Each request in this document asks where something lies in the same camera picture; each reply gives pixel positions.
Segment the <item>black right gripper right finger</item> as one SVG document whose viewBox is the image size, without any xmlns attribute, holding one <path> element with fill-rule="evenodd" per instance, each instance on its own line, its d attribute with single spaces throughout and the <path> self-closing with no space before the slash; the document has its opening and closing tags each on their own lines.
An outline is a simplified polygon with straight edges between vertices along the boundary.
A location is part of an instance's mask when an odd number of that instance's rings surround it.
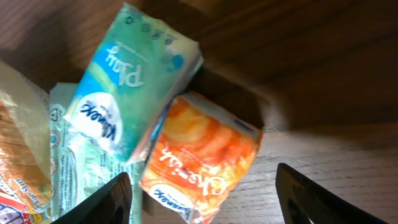
<svg viewBox="0 0 398 224">
<path fill-rule="evenodd" d="M 339 198 L 286 163 L 277 166 L 275 187 L 286 224 L 386 224 Z"/>
</svg>

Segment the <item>teal white packet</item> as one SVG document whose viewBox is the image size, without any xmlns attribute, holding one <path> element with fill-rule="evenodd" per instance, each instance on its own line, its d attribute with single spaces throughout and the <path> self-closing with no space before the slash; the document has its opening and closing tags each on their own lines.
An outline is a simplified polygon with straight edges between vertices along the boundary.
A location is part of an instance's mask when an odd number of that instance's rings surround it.
<svg viewBox="0 0 398 224">
<path fill-rule="evenodd" d="M 87 66 L 65 120 L 118 161 L 143 161 L 162 112 L 202 63 L 198 42 L 126 3 Z"/>
</svg>

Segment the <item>green snack packet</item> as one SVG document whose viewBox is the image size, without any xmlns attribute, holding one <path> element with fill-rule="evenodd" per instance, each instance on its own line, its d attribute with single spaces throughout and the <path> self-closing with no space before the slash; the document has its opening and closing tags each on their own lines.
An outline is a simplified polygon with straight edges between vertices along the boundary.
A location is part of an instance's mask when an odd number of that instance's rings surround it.
<svg viewBox="0 0 398 224">
<path fill-rule="evenodd" d="M 142 222 L 139 178 L 144 162 L 125 166 L 78 133 L 63 117 L 76 83 L 58 83 L 50 91 L 50 172 L 53 187 L 50 214 L 55 221 L 121 172 L 131 180 L 130 224 Z"/>
</svg>

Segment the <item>orange red snack packet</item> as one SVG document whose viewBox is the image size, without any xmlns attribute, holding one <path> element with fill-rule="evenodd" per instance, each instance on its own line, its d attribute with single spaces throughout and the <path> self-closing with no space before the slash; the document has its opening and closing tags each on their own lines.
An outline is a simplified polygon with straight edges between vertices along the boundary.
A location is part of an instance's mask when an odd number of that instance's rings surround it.
<svg viewBox="0 0 398 224">
<path fill-rule="evenodd" d="M 195 92 L 174 98 L 141 188 L 187 223 L 210 223 L 246 175 L 261 130 Z"/>
</svg>

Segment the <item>large orange white snack bag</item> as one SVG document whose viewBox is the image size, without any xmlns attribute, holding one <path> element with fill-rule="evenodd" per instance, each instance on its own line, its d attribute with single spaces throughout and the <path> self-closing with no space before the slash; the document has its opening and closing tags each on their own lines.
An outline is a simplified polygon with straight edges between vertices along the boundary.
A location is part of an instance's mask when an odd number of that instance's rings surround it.
<svg viewBox="0 0 398 224">
<path fill-rule="evenodd" d="M 1 223 L 50 223 L 49 96 L 1 62 Z"/>
</svg>

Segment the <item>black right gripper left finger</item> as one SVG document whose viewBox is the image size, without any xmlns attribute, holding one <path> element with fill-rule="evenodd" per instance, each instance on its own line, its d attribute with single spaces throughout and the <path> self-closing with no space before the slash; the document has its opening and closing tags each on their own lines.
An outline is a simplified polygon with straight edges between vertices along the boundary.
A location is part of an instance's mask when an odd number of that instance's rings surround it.
<svg viewBox="0 0 398 224">
<path fill-rule="evenodd" d="M 128 224 L 132 187 L 122 172 L 53 224 Z"/>
</svg>

